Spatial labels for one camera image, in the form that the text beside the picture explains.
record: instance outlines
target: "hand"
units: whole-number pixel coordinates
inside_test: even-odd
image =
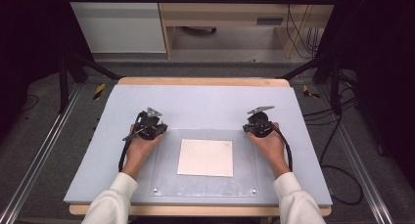
[[[150,152],[159,144],[161,139],[162,134],[158,135],[154,140],[145,140],[138,135],[134,136],[128,147],[126,153],[127,161],[121,172],[136,180]]]
[[[290,172],[290,168],[284,158],[284,141],[281,136],[274,130],[265,138],[256,138],[253,133],[248,132],[248,138],[259,148],[263,156],[271,166],[275,178],[278,178],[286,172]]]

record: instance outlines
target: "white paper sheet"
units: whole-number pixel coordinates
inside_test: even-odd
[[[232,141],[182,139],[177,174],[233,177]]]

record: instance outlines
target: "white sleeve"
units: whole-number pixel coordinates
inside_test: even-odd
[[[134,179],[120,172],[110,188],[92,201],[82,223],[126,224],[130,200],[137,188]]]
[[[282,224],[326,223],[314,198],[303,190],[294,173],[284,173],[274,182],[280,200]]]

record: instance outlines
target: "light blue board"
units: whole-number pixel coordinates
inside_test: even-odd
[[[64,201],[89,203],[111,186],[123,148],[121,139],[137,114],[150,107],[162,113],[168,129],[140,172],[132,203],[278,204],[272,171],[242,129],[250,116],[247,112],[262,106],[275,106],[266,113],[280,123],[301,186],[318,204],[332,204],[292,88],[179,85],[114,88]],[[181,137],[232,141],[236,175],[175,174]]]

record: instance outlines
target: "white cabinet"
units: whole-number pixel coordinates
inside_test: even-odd
[[[157,3],[71,3],[92,53],[165,53]]]

